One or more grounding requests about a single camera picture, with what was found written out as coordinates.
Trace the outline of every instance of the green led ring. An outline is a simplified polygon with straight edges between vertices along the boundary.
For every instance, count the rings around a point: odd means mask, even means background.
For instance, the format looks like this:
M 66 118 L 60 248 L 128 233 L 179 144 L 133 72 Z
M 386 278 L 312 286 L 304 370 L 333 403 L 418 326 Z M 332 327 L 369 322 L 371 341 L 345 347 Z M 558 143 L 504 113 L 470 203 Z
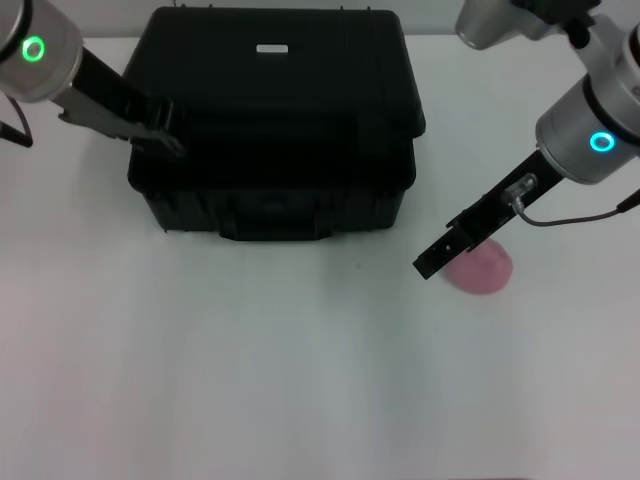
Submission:
M 38 53 L 35 55 L 31 55 L 31 53 L 29 53 L 29 49 L 32 45 L 37 45 L 39 47 Z M 35 63 L 42 60 L 42 57 L 44 57 L 44 50 L 44 41 L 40 37 L 29 37 L 22 42 L 22 58 L 29 63 Z

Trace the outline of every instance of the cable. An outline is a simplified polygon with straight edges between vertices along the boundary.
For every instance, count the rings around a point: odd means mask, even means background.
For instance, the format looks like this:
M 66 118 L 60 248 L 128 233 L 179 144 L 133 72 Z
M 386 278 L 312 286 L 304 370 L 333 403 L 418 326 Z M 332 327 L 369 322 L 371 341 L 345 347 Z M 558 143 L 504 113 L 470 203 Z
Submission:
M 626 213 L 629 210 L 640 206 L 640 190 L 635 191 L 629 195 L 622 202 L 618 204 L 615 210 L 609 213 L 603 213 L 602 215 L 594 215 L 592 217 L 579 217 L 579 218 L 567 218 L 566 220 L 555 220 L 553 222 L 538 222 L 533 220 L 524 213 L 525 205 L 522 201 L 522 197 L 535 189 L 538 185 L 538 179 L 535 175 L 527 174 L 519 181 L 507 188 L 502 194 L 503 203 L 510 205 L 513 212 L 516 215 L 520 215 L 520 218 L 529 225 L 534 227 L 558 227 L 560 225 L 573 225 L 576 223 L 588 223 L 597 222 L 599 220 L 606 220 L 607 218 L 615 217 L 620 213 Z
M 24 133 L 16 130 L 15 128 L 7 125 L 4 122 L 0 122 L 0 138 L 4 138 L 5 140 L 9 140 L 17 145 L 21 145 L 23 147 L 31 148 L 33 146 L 33 136 L 31 134 L 31 128 L 29 127 L 29 122 L 27 121 L 27 117 L 25 116 L 22 108 L 15 99 L 6 95 L 9 103 L 15 109 L 18 117 L 20 118 L 20 122 L 22 123 L 22 128 L 24 129 Z
M 6 97 L 9 99 L 9 103 L 13 106 L 16 113 L 18 114 L 18 118 L 20 118 L 20 122 L 22 123 L 22 128 L 24 129 L 24 134 L 29 137 L 33 141 L 33 135 L 31 135 L 31 127 L 29 127 L 29 122 L 27 121 L 27 117 L 22 111 L 22 107 L 16 102 L 15 98 L 12 98 L 8 95 Z
M 534 227 L 557 227 L 560 225 L 572 225 L 574 223 L 588 223 L 588 222 L 597 222 L 598 220 L 605 220 L 607 218 L 615 217 L 620 212 L 617 210 L 613 210 L 609 213 L 604 213 L 602 215 L 595 215 L 593 217 L 582 217 L 582 218 L 568 218 L 566 220 L 556 220 L 553 222 L 537 222 L 529 218 L 524 212 L 520 213 L 520 218 L 522 218 L 529 225 L 533 225 Z

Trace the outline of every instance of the white label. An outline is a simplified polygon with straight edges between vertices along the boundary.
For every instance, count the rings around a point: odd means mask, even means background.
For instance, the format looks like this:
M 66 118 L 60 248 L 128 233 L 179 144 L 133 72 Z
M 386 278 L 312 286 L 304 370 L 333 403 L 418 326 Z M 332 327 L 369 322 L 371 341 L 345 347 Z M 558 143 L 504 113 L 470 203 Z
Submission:
M 258 53 L 289 53 L 289 45 L 258 45 Z

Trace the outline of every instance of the case lid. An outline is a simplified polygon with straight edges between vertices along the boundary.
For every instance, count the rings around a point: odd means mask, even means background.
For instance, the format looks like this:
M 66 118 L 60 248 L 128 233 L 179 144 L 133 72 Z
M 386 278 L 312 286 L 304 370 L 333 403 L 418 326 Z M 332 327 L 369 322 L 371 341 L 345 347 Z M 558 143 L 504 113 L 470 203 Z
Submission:
M 160 8 L 125 78 L 185 106 L 190 160 L 215 155 L 225 175 L 329 174 L 355 159 L 383 177 L 425 130 L 388 11 Z

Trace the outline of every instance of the black cable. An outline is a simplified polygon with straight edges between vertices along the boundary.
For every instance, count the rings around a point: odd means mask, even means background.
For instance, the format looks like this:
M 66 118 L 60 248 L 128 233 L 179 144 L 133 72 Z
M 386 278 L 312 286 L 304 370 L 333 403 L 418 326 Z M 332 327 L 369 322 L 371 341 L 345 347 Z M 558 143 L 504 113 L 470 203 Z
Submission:
M 556 220 L 553 222 L 537 222 L 529 218 L 525 213 L 521 213 L 520 218 L 522 218 L 529 225 L 533 225 L 534 227 L 557 227 L 559 225 L 572 225 L 574 223 L 597 222 L 598 220 L 605 220 L 607 218 L 615 217 L 619 213 L 619 211 L 613 210 L 612 212 L 604 213 L 602 215 L 595 215 L 593 217 L 568 218 L 566 220 Z
M 625 198 L 612 212 L 604 213 L 602 215 L 595 215 L 593 217 L 568 218 L 567 220 L 556 220 L 554 222 L 537 222 L 529 218 L 524 213 L 524 205 L 522 204 L 522 200 L 520 200 L 520 198 L 516 199 L 512 206 L 514 211 L 518 215 L 520 215 L 520 218 L 522 218 L 522 220 L 527 222 L 529 225 L 533 225 L 534 227 L 557 227 L 559 225 L 571 225 L 574 223 L 597 222 L 598 220 L 605 220 L 607 218 L 615 217 L 620 213 L 626 213 L 629 210 L 633 210 L 634 208 L 640 206 L 640 190 L 635 191 L 627 198 Z
M 18 117 L 20 118 L 20 122 L 22 123 L 22 128 L 24 129 L 24 133 L 18 131 L 17 129 L 7 125 L 4 122 L 0 122 L 0 138 L 4 138 L 5 140 L 9 140 L 17 145 L 21 145 L 23 147 L 31 148 L 33 146 L 33 136 L 31 134 L 31 128 L 29 127 L 29 122 L 27 121 L 27 117 L 25 116 L 22 108 L 15 99 L 6 95 L 7 99 L 9 99 L 9 103 L 15 109 Z
M 24 134 L 33 140 L 33 135 L 31 135 L 31 127 L 29 127 L 29 122 L 27 121 L 26 115 L 22 111 L 22 107 L 20 106 L 20 104 L 18 104 L 18 102 L 16 102 L 15 98 L 12 98 L 8 95 L 6 97 L 9 99 L 9 103 L 16 110 L 16 113 L 18 114 L 18 118 L 20 118 L 20 122 L 22 123 L 22 128 L 24 129 Z

